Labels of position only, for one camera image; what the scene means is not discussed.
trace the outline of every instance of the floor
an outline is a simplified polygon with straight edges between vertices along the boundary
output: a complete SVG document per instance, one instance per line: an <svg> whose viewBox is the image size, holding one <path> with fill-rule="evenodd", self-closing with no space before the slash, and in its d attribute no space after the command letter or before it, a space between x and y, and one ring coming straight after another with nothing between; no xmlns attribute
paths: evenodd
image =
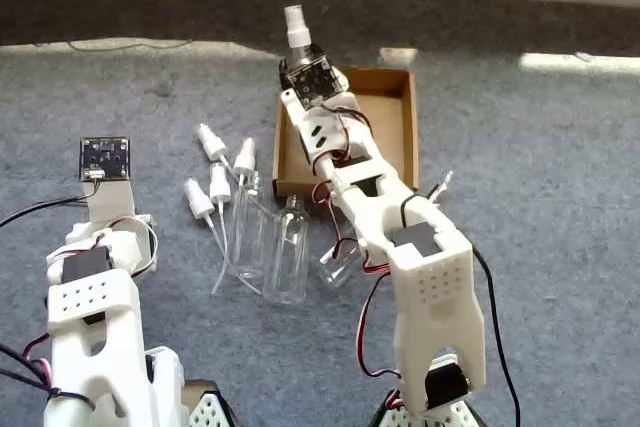
<svg viewBox="0 0 640 427"><path fill-rule="evenodd" d="M158 272L140 283L145 344L178 352L188 378L214 379L245 425L366 425L392 386L365 378L354 356L372 279L330 291L312 274L300 308L268 306L231 280L212 298L221 258L182 198L185 178L207 181L199 122L234 152L253 135L270 180L282 8L293 3L337 64L415 73L421 183L456 172L443 210L492 267L523 425L634 425L640 11L503 0L0 0L2 216L79 192L81 136L130 135L136 201L156 217L161 242ZM71 45L197 42L110 52L66 43L103 38L116 40ZM20 347L45 329L44 256L84 215L50 209L3 229L3 342ZM317 255L331 232L321 216L312 228ZM488 384L471 402L488 425L513 425L479 269L476 291ZM384 285L367 331L372 366L392 363L394 319ZM3 380L0 398L7 425L41 425L41 393Z"/></svg>

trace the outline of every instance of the white robotic arm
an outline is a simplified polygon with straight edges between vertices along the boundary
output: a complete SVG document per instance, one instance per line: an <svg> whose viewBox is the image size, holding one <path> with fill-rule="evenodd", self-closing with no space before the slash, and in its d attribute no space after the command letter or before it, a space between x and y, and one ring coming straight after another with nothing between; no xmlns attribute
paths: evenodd
<svg viewBox="0 0 640 427"><path fill-rule="evenodd" d="M166 347L144 348L132 279L155 269L157 238L136 216L126 138L83 139L80 178L90 222L47 257L52 385L95 404L52 398L45 427L183 427L183 369Z"/></svg>
<svg viewBox="0 0 640 427"><path fill-rule="evenodd" d="M485 384L484 319L470 242L429 200L415 196L381 156L345 77L311 44L299 6L285 9L295 59L281 63L281 100L309 166L353 224L374 264L388 263L397 320L398 387L416 418L433 418ZM457 355L436 357L453 348Z"/></svg>

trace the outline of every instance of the black circuit board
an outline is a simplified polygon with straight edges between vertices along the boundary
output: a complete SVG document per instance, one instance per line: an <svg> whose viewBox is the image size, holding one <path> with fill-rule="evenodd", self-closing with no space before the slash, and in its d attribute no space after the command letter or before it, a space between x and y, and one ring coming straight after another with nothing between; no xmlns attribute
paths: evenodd
<svg viewBox="0 0 640 427"><path fill-rule="evenodd" d="M130 143L127 137L84 137L80 140L80 181L129 179Z"/></svg>
<svg viewBox="0 0 640 427"><path fill-rule="evenodd" d="M342 92L342 87L326 56L286 74L287 81L305 109L320 105Z"/></svg>

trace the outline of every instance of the white pump head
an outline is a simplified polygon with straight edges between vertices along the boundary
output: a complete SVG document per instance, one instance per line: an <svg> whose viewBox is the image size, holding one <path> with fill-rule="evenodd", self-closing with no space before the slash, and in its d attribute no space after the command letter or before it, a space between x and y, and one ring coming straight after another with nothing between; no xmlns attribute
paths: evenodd
<svg viewBox="0 0 640 427"><path fill-rule="evenodd" d="M189 208L196 219L208 217L215 210L211 200L202 191L196 179L187 179L184 183L184 194L189 201Z"/></svg>
<svg viewBox="0 0 640 427"><path fill-rule="evenodd" d="M249 177L256 168L256 143L251 137L244 139L240 153L233 163L233 172L236 175Z"/></svg>
<svg viewBox="0 0 640 427"><path fill-rule="evenodd" d="M214 134L208 125L200 124L196 129L198 138L202 142L202 148L211 162L218 160L227 150L220 137Z"/></svg>
<svg viewBox="0 0 640 427"><path fill-rule="evenodd" d="M229 202L231 200L231 187L227 182L224 165L219 162L211 164L209 197L213 202Z"/></svg>
<svg viewBox="0 0 640 427"><path fill-rule="evenodd" d="M284 16L287 19L287 39L289 40L289 47L297 49L310 45L311 34L304 22L302 6L290 5L289 7L285 7Z"/></svg>

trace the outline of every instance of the cardboard box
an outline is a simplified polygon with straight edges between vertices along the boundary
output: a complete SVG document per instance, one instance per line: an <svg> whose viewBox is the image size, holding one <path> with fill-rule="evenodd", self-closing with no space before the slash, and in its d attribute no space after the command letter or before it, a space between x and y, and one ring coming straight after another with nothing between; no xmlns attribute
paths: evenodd
<svg viewBox="0 0 640 427"><path fill-rule="evenodd" d="M369 118L373 136L383 157L398 171L401 179L418 189L420 175L418 123L413 74L406 70L349 67L341 69L349 79L362 112ZM273 194L311 196L318 178L300 146L281 102L278 102L273 152Z"/></svg>

